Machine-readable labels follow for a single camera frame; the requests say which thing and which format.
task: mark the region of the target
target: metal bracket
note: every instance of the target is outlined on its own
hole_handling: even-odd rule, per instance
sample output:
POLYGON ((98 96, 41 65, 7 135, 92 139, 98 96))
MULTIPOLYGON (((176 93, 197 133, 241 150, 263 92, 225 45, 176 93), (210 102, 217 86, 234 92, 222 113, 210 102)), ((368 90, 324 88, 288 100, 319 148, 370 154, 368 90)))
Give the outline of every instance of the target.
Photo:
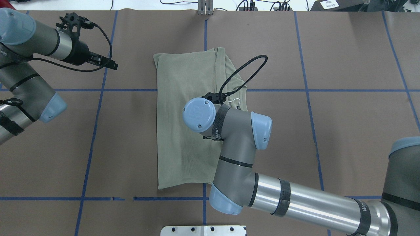
POLYGON ((198 0, 199 15, 213 15, 213 0, 198 0))
POLYGON ((160 236, 246 236, 246 226, 166 226, 160 236))

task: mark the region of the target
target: silver cylinder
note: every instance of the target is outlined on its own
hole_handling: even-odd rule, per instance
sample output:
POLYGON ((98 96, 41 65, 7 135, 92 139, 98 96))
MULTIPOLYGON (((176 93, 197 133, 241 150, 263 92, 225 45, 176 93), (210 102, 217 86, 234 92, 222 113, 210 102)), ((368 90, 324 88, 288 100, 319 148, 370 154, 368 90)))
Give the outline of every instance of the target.
POLYGON ((64 60, 66 57, 68 57, 68 55, 70 55, 73 43, 70 36, 67 34, 58 31, 58 35, 60 37, 60 42, 58 44, 57 50, 51 54, 50 57, 57 60, 64 60))
POLYGON ((391 232, 391 220, 385 206, 380 201, 369 201, 370 228, 366 236, 388 236, 391 232))
POLYGON ((280 193, 280 180, 278 178, 259 174, 257 193, 251 208, 274 213, 280 201, 280 193))
MULTIPOLYGON (((16 122, 16 124, 18 124, 22 129, 25 129, 30 124, 32 124, 32 121, 29 120, 29 118, 25 114, 23 114, 17 107, 1 105, 0 111, 4 113, 11 121, 16 122)), ((4 142, 6 142, 12 137, 14 137, 12 133, 0 126, 0 145, 2 145, 4 142)))
POLYGON ((359 205, 354 199, 290 183, 287 217, 303 220, 346 234, 356 232, 360 223, 359 205))

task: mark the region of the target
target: white label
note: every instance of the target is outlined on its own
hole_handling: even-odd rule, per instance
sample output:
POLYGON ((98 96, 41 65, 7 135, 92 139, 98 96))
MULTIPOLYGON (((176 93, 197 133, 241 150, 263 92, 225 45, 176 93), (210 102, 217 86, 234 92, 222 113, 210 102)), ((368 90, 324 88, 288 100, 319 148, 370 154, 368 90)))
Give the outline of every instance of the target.
POLYGON ((324 9, 331 9, 331 8, 339 7, 339 4, 337 3, 336 0, 323 1, 321 2, 321 5, 324 9))

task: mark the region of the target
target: blue tape grid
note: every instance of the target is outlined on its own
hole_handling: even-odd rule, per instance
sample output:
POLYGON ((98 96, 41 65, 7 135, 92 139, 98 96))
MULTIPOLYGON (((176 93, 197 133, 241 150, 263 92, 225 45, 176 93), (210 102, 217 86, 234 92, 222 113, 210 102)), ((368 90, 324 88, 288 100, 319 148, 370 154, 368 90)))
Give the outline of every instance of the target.
MULTIPOLYGON (((114 33, 115 33, 115 26, 117 21, 118 11, 115 12, 115 18, 114 18, 114 25, 113 25, 113 31, 111 35, 111 42, 113 41, 114 33)), ((312 116, 312 108, 310 104, 310 95, 309 92, 405 92, 407 94, 417 127, 420 131, 420 123, 417 116, 417 113, 415 111, 410 92, 420 92, 420 89, 408 89, 407 83, 405 81, 404 75, 402 73, 402 69, 398 60, 398 57, 395 52, 395 48, 389 33, 388 24, 386 22, 385 13, 382 12, 383 21, 386 28, 386 33, 389 39, 389 43, 391 46, 392 53, 394 55, 403 85, 404 89, 309 89, 307 84, 307 77, 306 77, 306 70, 305 70, 305 63, 302 53, 302 45, 300 40, 300 34, 299 34, 299 25, 297 20, 297 14, 294 12, 294 18, 295 18, 295 25, 296 25, 296 33, 297 33, 297 40, 299 45, 299 54, 302 64, 302 74, 304 78, 304 84, 305 89, 248 89, 248 92, 305 92, 307 96, 307 105, 310 115, 310 121, 311 121, 311 128, 312 128, 312 136, 315 144, 316 149, 316 158, 318 161, 318 173, 320 178, 320 187, 322 190, 324 190, 323 186, 323 179, 322 179, 322 169, 319 159, 319 153, 318 153, 318 144, 316 140, 316 133, 315 133, 315 125, 313 121, 312 116)), ((207 50, 207 20, 204 22, 204 51, 207 50)), ((93 153, 93 144, 96 137, 96 131, 97 131, 97 122, 99 118, 100 108, 102 105, 102 97, 104 92, 157 92, 157 89, 105 89, 105 82, 106 82, 106 76, 107 76, 108 70, 105 69, 104 77, 102 81, 102 87, 100 89, 56 89, 56 91, 63 91, 63 92, 101 92, 96 119, 95 119, 95 125, 92 135, 92 142, 91 142, 91 148, 89 152, 89 159, 87 163, 87 169, 85 173, 85 180, 83 184, 83 190, 82 190, 82 196, 81 197, 0 197, 0 201, 80 201, 80 207, 79 207, 79 214, 78 219, 76 223, 76 229, 75 229, 75 236, 78 235, 79 226, 80 226, 80 220, 81 220, 81 214, 83 210, 83 203, 84 201, 124 201, 124 199, 119 197, 85 197, 86 194, 86 187, 87 187, 87 179, 89 177, 89 170, 90 170, 90 164, 92 160, 92 153, 93 153)), ((8 91, 8 89, 3 89, 2 84, 0 84, 0 91, 8 91)), ((381 199, 381 196, 347 196, 354 199, 381 199)), ((206 225, 206 202, 208 201, 207 197, 207 185, 203 184, 203 196, 202 197, 134 197, 134 201, 202 201, 203 202, 203 225, 206 225)))
POLYGON ((311 121, 312 138, 314 140, 315 150, 316 150, 316 159, 317 159, 317 162, 318 162, 319 183, 320 183, 320 186, 321 186, 321 190, 324 190, 324 180, 322 179, 321 161, 319 159, 318 142, 316 140, 315 124, 314 124, 314 119, 313 119, 313 115, 312 115, 312 107, 311 107, 311 102, 310 102, 310 97, 309 97, 308 82, 306 80, 305 63, 303 61, 302 44, 300 42, 299 25, 298 25, 298 22, 297 22, 296 11, 294 12, 294 22, 295 22, 295 25, 296 25, 296 34, 297 34, 297 43, 299 45, 300 61, 301 61, 301 64, 302 64, 303 82, 305 83, 305 93, 306 93, 306 100, 307 100, 308 109, 309 109, 309 119, 311 121))
POLYGON ((389 34, 388 24, 386 22, 386 17, 385 17, 385 12, 384 11, 382 11, 382 18, 383 18, 383 23, 385 24, 386 35, 388 36, 389 44, 391 46, 391 50, 392 50, 392 53, 394 55, 396 65, 398 67, 399 75, 401 76, 401 80, 402 80, 402 83, 404 84, 405 92, 407 93, 408 101, 410 102, 411 110, 413 111, 414 119, 416 120, 417 129, 420 131, 419 119, 417 117, 417 113, 416 113, 416 110, 414 108, 413 101, 411 100, 410 92, 408 90, 407 83, 406 83, 405 78, 404 78, 404 74, 402 73, 401 65, 399 64, 399 60, 398 60, 398 57, 397 57, 395 49, 394 49, 394 44, 392 43, 391 35, 389 34))
MULTIPOLYGON (((117 23, 117 17, 118 17, 118 11, 115 12, 114 25, 113 25, 113 28, 112 28, 112 34, 111 34, 111 40, 110 40, 111 44, 114 40, 115 25, 117 23)), ((82 194, 81 194, 82 198, 84 198, 85 194, 86 194, 87 179, 89 177, 90 164, 91 164, 91 161, 92 161, 92 154, 93 154, 93 144, 94 144, 95 138, 96 138, 96 131, 97 131, 97 128, 98 128, 99 113, 101 111, 102 98, 103 98, 103 94, 104 94, 107 74, 108 74, 108 69, 105 68, 104 77, 103 77, 103 81, 102 81, 101 94, 100 94, 100 97, 99 97, 98 110, 96 111, 96 118, 95 118, 95 125, 94 125, 94 128, 93 128, 92 141, 91 141, 91 144, 90 144, 89 158, 88 158, 88 161, 87 161, 86 173, 85 173, 85 176, 84 176, 83 190, 82 190, 82 194)), ((82 199, 80 201, 79 214, 77 216, 76 229, 74 231, 75 236, 77 236, 78 233, 79 233, 81 214, 82 214, 82 211, 83 211, 83 203, 84 203, 84 200, 82 199)))

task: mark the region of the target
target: black box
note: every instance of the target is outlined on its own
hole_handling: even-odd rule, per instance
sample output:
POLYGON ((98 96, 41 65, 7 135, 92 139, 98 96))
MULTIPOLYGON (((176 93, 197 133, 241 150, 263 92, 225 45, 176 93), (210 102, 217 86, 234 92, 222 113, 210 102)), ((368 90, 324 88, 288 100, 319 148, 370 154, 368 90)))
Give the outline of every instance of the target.
POLYGON ((321 2, 328 0, 315 1, 311 8, 311 11, 358 11, 364 4, 363 0, 335 0, 338 3, 338 7, 324 9, 321 2))

